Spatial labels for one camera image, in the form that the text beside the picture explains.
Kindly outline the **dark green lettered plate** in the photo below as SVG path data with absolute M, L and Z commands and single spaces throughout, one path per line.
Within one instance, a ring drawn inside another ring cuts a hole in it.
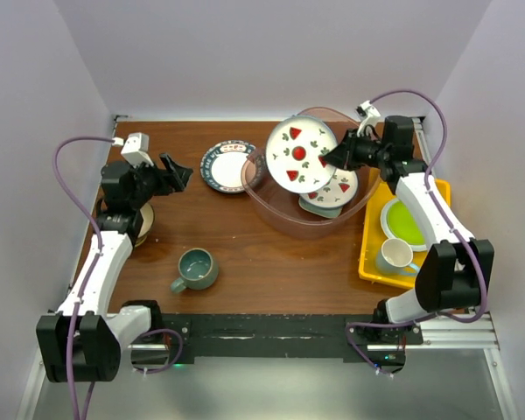
M 220 193 L 243 193 L 245 186 L 255 187 L 266 174 L 260 151 L 249 142 L 227 140 L 210 148 L 200 160 L 200 175 Z

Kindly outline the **cream patterned bowl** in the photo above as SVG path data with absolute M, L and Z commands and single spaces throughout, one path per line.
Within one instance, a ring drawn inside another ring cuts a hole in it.
M 151 232 L 154 221 L 155 221 L 155 212 L 150 203 L 146 203 L 140 210 L 142 216 L 142 226 L 139 231 L 138 237 L 136 238 L 136 243 L 134 247 L 140 246 L 147 238 L 148 234 Z

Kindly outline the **mint green divided tray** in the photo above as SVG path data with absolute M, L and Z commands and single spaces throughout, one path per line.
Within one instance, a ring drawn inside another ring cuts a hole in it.
M 298 204 L 305 211 L 326 219 L 339 217 L 343 209 L 343 206 L 330 206 L 327 201 L 316 192 L 306 195 L 300 194 Z

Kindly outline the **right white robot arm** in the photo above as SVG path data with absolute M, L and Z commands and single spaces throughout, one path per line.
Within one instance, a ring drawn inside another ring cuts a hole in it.
M 414 132 L 411 118 L 391 115 L 380 139 L 372 139 L 364 127 L 350 129 L 323 156 L 342 170 L 363 165 L 378 169 L 381 180 L 408 208 L 428 248 L 414 288 L 382 300 L 372 322 L 364 324 L 384 344 L 399 338 L 403 328 L 437 315 L 465 323 L 481 318 L 487 310 L 494 263 L 492 243 L 476 239 L 464 228 L 443 201 L 431 168 L 414 158 Z

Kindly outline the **pink translucent plastic bin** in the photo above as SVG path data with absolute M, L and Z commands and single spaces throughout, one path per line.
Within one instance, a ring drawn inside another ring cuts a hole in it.
M 352 117 L 332 108 L 313 107 L 293 116 L 311 116 L 325 123 L 340 144 L 346 130 L 358 129 L 359 123 Z M 265 159 L 265 146 L 255 148 Z M 302 209 L 298 204 L 299 195 L 283 189 L 270 175 L 266 174 L 255 187 L 245 186 L 259 217 L 274 229 L 300 239 L 318 239 L 339 230 L 368 203 L 377 189 L 379 180 L 371 180 L 371 170 L 362 167 L 355 171 L 359 186 L 356 196 L 343 206 L 339 217 L 326 219 Z

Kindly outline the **watermelon plate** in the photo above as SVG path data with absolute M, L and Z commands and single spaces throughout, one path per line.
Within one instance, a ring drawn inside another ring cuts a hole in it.
M 294 115 L 280 122 L 265 146 L 271 177 L 286 191 L 312 193 L 325 186 L 336 169 L 323 156 L 337 147 L 329 127 L 308 115 Z
M 315 207 L 343 207 L 358 192 L 359 181 L 354 171 L 337 169 L 331 180 L 315 192 L 303 193 L 300 198 Z

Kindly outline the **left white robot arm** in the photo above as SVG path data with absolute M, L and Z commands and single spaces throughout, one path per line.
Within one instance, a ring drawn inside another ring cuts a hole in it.
M 142 208 L 154 196 L 184 191 L 193 174 L 168 154 L 159 157 L 161 167 L 118 160 L 101 169 L 103 196 L 96 204 L 87 259 L 65 301 L 36 326 L 50 382 L 110 382 L 124 349 L 137 339 L 154 343 L 163 335 L 154 300 L 129 301 L 117 314 L 108 314 L 116 281 L 143 225 Z

